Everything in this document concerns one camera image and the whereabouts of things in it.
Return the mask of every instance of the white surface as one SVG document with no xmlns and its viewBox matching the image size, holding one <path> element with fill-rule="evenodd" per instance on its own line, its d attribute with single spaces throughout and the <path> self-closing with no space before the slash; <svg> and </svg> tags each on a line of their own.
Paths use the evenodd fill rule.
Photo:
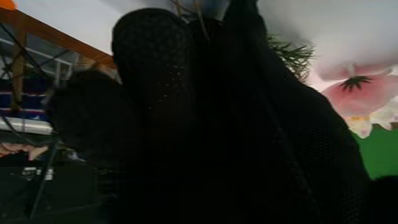
<svg viewBox="0 0 398 224">
<path fill-rule="evenodd" d="M 9 123 L 16 129 L 18 132 L 27 132 L 30 134 L 39 134 L 39 135 L 52 135 L 53 128 L 44 121 L 36 121 L 36 120 L 25 120 L 20 118 L 7 118 Z M 9 126 L 0 119 L 0 130 L 11 131 Z"/>
<path fill-rule="evenodd" d="M 227 0 L 203 0 L 210 9 Z M 110 54 L 112 27 L 132 10 L 169 0 L 16 0 L 20 10 Z M 315 67 L 398 61 L 398 0 L 259 0 L 270 31 L 316 45 Z M 322 83 L 313 73 L 311 83 Z"/>
</svg>

